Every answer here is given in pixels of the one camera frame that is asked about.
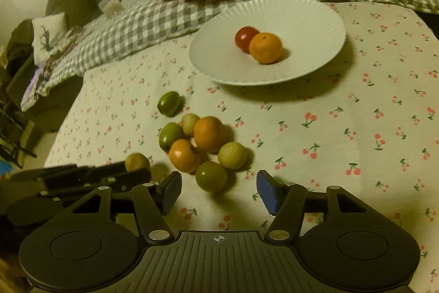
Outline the small yellow fruit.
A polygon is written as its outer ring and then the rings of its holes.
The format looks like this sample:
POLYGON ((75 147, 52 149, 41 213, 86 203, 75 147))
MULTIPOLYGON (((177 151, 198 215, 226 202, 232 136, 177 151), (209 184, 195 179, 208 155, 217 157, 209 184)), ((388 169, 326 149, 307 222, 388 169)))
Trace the small yellow fruit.
POLYGON ((149 159, 139 152, 130 154, 126 158, 124 164, 127 172, 135 172, 140 169, 150 169, 149 159))

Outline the small yellow-green fruit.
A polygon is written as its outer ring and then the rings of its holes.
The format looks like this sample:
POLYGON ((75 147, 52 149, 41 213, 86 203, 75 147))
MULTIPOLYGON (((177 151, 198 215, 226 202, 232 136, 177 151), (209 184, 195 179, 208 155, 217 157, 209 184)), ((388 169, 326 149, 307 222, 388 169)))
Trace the small yellow-green fruit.
POLYGON ((192 137, 193 130, 200 117, 193 113, 187 113, 182 117, 181 126, 185 135, 192 137))

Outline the white embroidered pillow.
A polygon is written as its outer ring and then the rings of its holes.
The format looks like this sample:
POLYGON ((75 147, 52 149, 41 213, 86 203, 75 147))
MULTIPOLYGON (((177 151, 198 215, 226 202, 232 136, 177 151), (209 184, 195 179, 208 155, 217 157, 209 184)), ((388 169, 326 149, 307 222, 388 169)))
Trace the white embroidered pillow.
POLYGON ((66 14, 64 12, 35 18, 33 25, 33 61, 42 65, 51 55, 58 42, 67 33, 66 14))

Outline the orange mandarin in plate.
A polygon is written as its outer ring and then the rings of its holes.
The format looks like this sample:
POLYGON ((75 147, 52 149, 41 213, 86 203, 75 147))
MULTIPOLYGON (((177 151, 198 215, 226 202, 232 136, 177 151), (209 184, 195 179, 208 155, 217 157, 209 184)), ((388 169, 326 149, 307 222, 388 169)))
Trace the orange mandarin in plate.
POLYGON ((259 33, 250 42, 249 53, 259 64, 272 64, 282 56, 283 44, 275 34, 259 33))

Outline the cotton swab box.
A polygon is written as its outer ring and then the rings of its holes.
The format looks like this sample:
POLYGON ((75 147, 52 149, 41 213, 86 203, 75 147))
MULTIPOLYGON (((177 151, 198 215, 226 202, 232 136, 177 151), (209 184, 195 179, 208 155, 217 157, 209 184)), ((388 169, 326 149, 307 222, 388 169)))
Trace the cotton swab box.
POLYGON ((98 6, 108 19, 112 19, 123 12, 123 5, 120 0, 102 0, 98 6))

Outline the red tomato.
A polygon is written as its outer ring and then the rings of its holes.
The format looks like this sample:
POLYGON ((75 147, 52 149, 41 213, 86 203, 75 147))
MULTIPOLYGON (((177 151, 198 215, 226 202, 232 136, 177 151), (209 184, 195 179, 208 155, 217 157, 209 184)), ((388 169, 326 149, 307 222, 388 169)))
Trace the red tomato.
POLYGON ((257 34, 259 34, 259 30, 255 29, 254 27, 242 27, 235 34, 234 42, 240 50, 248 53, 250 42, 255 36, 257 36, 257 34))

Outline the cherry print tablecloth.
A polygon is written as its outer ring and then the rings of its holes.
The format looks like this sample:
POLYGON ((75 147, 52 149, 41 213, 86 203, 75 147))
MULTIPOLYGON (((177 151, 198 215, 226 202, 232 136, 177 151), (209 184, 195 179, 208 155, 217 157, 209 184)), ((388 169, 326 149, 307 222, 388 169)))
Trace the cherry print tablecloth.
POLYGON ((189 36, 88 71, 46 163, 102 165, 140 152, 160 181, 173 168, 159 146, 168 118, 157 103, 177 91, 184 113, 220 119, 249 150, 249 163, 217 196, 184 175, 166 217, 173 230, 264 233, 272 217, 257 194, 260 169, 311 191, 339 185, 417 240, 412 289, 437 292, 438 40, 401 7, 333 8, 345 23, 345 47, 317 72, 288 83, 218 85, 190 65, 189 36))

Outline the pale yellow round fruit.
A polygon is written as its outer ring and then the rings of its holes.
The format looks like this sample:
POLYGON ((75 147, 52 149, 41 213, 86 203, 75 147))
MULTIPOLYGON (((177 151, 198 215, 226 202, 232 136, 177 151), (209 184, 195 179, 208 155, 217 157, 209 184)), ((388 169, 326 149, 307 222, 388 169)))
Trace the pale yellow round fruit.
POLYGON ((229 142, 218 152, 218 161, 227 169, 237 170, 247 161, 248 150, 238 142, 229 142))

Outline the grey checked blanket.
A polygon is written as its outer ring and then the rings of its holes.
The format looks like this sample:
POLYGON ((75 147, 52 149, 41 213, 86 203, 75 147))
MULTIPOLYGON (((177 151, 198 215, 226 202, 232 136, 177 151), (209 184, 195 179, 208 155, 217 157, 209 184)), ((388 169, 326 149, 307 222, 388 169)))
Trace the grey checked blanket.
MULTIPOLYGON (((89 69, 192 33, 222 10, 246 1, 251 0, 123 0, 123 12, 114 19, 99 16, 68 32, 74 47, 56 60, 49 71, 37 71, 21 99, 21 109, 27 111, 71 77, 81 77, 89 69)), ((422 13, 438 13, 438 0, 340 1, 387 3, 422 13)))

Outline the white ribbed plate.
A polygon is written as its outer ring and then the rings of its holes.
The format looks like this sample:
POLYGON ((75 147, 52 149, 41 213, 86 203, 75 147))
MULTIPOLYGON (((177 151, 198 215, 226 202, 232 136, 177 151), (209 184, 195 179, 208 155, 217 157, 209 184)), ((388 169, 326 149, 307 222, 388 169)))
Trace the white ribbed plate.
POLYGON ((271 85, 330 62, 346 39, 342 18, 315 0, 253 0, 204 24, 189 48, 191 65, 225 85, 271 85))

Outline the olive green round fruit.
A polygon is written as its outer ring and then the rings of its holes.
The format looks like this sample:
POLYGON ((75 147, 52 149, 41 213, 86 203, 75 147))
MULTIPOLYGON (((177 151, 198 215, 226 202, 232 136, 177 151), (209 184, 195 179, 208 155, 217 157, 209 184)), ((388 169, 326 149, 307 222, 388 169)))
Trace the olive green round fruit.
POLYGON ((195 178, 198 186, 205 192, 216 193, 226 187, 229 176, 220 164, 206 161, 196 170, 195 178))

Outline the orange mandarin front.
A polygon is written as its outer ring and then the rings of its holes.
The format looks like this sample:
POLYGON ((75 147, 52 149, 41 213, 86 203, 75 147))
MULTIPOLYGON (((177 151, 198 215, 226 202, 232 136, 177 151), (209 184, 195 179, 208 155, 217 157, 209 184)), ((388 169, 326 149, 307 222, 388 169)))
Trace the orange mandarin front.
POLYGON ((183 138, 172 144, 168 156, 172 165, 181 172, 192 173, 202 163, 202 156, 197 149, 183 138))

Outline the green oval fruit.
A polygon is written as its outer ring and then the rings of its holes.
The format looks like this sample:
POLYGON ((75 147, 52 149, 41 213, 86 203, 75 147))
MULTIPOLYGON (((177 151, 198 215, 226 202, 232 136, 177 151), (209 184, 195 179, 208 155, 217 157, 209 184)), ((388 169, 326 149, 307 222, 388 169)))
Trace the green oval fruit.
POLYGON ((166 117, 173 117, 182 105, 182 96, 176 91, 163 94, 157 104, 159 112, 166 117))

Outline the large orange mandarin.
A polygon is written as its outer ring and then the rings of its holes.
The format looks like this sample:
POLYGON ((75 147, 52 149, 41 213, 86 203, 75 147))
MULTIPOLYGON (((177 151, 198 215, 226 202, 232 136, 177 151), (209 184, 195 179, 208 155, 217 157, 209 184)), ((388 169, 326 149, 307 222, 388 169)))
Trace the large orange mandarin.
POLYGON ((215 154, 227 143, 228 136, 225 126, 218 118, 207 116, 194 125, 193 139, 199 149, 215 154))

